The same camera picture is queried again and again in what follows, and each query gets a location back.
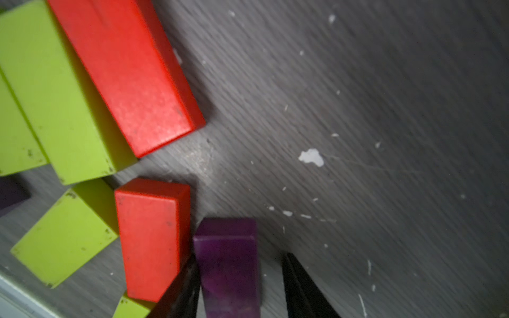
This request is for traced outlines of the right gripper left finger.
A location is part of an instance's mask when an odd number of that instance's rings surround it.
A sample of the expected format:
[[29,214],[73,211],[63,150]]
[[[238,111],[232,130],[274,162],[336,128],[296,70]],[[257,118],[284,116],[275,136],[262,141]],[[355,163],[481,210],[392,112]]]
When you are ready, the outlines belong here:
[[193,254],[147,318],[196,318],[200,287],[200,272]]

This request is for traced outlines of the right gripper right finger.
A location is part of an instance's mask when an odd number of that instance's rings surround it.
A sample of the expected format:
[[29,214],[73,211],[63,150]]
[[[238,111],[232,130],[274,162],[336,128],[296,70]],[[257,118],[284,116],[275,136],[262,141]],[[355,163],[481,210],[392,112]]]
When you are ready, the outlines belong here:
[[289,318],[341,317],[294,254],[282,257],[282,273]]

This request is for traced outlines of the lime block bottom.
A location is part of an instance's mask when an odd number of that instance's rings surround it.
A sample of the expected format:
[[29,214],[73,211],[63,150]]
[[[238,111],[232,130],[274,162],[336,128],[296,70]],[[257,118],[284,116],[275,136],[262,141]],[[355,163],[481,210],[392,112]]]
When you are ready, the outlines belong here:
[[155,306],[154,302],[133,299],[124,293],[119,300],[113,318],[146,318]]

